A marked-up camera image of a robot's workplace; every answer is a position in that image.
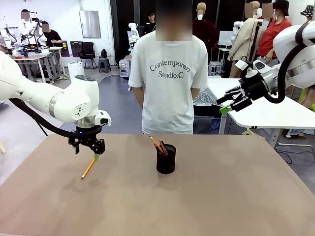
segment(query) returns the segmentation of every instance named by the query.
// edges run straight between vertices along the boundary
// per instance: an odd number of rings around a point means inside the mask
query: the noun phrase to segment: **person in red shirt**
[[[273,42],[275,37],[292,23],[286,18],[289,15],[289,2],[287,0],[277,0],[273,3],[276,20],[272,20],[267,30],[263,34],[258,47],[258,56],[265,57],[265,63],[269,64],[273,59],[277,59]]]

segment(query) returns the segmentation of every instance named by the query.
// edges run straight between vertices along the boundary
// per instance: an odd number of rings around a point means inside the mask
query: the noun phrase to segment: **black backpack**
[[[107,58],[107,52],[106,52],[106,50],[103,49],[100,55],[101,55],[102,58]]]

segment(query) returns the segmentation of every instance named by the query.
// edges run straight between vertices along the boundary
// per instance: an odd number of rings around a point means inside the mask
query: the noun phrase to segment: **chair backrest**
[[[82,43],[82,52],[84,54],[93,54],[94,53],[94,43],[83,42]]]

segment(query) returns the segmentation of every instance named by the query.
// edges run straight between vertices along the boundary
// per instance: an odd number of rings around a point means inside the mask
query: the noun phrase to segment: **pencil holder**
[[[157,151],[157,171],[168,175],[175,171],[176,148],[173,145],[165,144],[167,155]]]

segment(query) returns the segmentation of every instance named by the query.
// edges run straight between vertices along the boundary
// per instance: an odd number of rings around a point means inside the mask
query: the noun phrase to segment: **dark red sweater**
[[[192,34],[203,41],[207,50],[211,50],[219,40],[217,28],[208,20],[193,20]]]

